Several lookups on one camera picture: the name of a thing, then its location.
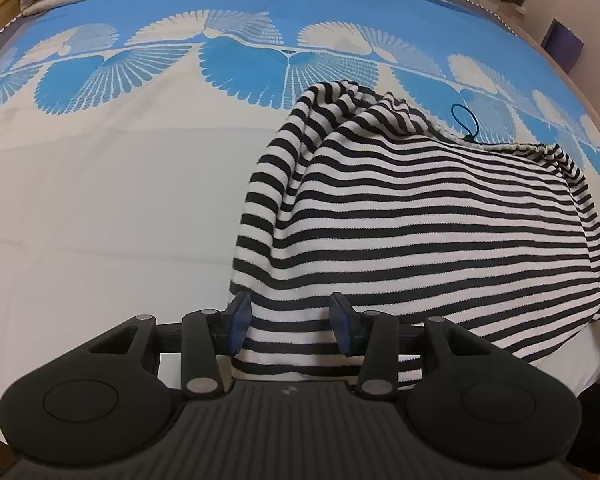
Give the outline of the blue white patterned bedspread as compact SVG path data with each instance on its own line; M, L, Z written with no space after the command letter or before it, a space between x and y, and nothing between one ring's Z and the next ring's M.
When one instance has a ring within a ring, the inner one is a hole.
M137 313L225 304L246 186L301 92L352 79L483 140L557 143L600 216L600 127L454 0L92 0L0 35L0 397Z

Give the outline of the black white striped sweater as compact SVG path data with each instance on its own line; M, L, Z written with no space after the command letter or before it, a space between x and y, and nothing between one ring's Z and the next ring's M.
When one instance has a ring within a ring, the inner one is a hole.
M600 319L600 222L558 145L460 140L391 93L307 88L248 184L230 292L244 379L354 379L328 300L442 316L534 362Z

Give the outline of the purple box by wall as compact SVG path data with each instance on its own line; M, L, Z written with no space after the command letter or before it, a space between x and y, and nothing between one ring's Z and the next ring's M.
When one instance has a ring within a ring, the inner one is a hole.
M579 61L584 43L568 27L554 18L541 42L541 47L566 74L569 74Z

